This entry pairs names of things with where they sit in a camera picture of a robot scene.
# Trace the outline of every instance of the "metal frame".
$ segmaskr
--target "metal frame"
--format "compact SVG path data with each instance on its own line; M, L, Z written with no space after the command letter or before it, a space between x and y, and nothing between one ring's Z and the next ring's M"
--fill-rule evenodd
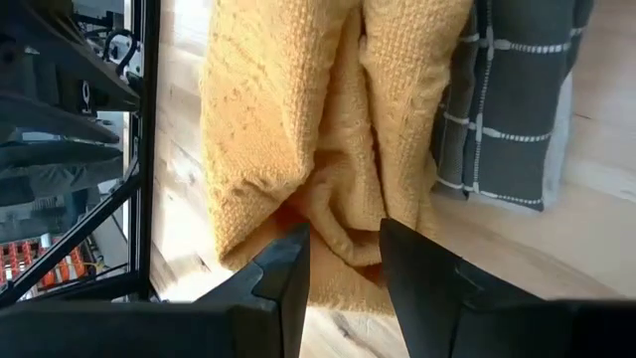
M160 2L132 1L132 31L144 43L143 93L140 112L131 114L131 164L116 190L76 223L57 243L17 279L0 290L0 308L14 304L44 275L77 247L117 208L129 200L128 272L78 282L36 299L114 299L134 294L148 300L152 228L152 187L155 139L155 98L159 54Z
M114 26L114 16L112 11L106 11L106 16L102 18L90 17L82 14L73 14L73 20L76 22L82 22L85 24L91 24L96 26L103 26L105 28L112 29Z

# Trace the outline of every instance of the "light wood surface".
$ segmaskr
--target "light wood surface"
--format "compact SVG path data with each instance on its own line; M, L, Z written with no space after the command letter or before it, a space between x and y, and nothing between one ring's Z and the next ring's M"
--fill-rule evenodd
M199 70L210 0L164 0L157 90L151 280L191 301L229 276L214 261L204 202ZM439 241L543 297L636 297L636 3L602 0L574 71L557 204L520 214L436 197ZM404 357L391 317L310 309L303 357Z

